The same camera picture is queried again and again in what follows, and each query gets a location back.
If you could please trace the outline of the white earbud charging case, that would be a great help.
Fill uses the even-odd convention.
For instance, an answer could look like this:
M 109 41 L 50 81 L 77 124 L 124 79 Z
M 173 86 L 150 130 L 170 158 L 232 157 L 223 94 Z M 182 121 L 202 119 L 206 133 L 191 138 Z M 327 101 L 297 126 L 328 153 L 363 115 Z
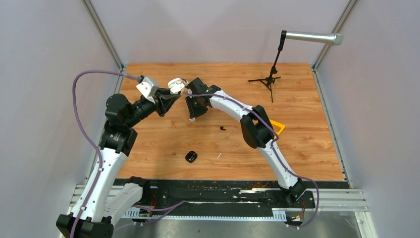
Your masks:
M 186 85 L 184 84 L 185 80 L 182 78 L 175 78 L 168 82 L 168 88 L 170 91 L 170 94 L 179 94 L 184 92 Z

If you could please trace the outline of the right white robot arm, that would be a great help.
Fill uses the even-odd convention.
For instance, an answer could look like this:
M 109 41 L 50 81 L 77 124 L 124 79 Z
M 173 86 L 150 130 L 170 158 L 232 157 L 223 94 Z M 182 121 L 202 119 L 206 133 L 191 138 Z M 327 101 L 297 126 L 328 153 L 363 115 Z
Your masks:
M 246 144 L 263 155 L 273 170 L 279 186 L 285 190 L 284 203 L 289 207 L 295 207 L 302 202 L 306 186 L 280 151 L 277 144 L 279 135 L 273 129 L 264 107 L 241 103 L 221 88 L 205 85 L 199 78 L 186 85 L 185 94 L 191 119 L 204 115 L 211 107 L 238 121 Z

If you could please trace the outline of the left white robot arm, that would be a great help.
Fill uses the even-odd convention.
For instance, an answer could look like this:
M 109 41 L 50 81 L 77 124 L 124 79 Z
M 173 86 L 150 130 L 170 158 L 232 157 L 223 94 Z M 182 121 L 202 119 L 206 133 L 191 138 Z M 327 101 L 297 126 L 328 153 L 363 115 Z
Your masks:
M 56 221 L 65 238 L 110 238 L 132 205 L 150 202 L 150 182 L 140 177 L 131 177 L 114 198 L 108 196 L 137 138 L 133 127 L 152 113 L 164 116 L 180 96 L 159 88 L 150 101 L 141 96 L 131 104 L 123 94 L 107 99 L 104 131 L 99 145 L 93 146 L 97 152 L 93 172 L 70 213 Z

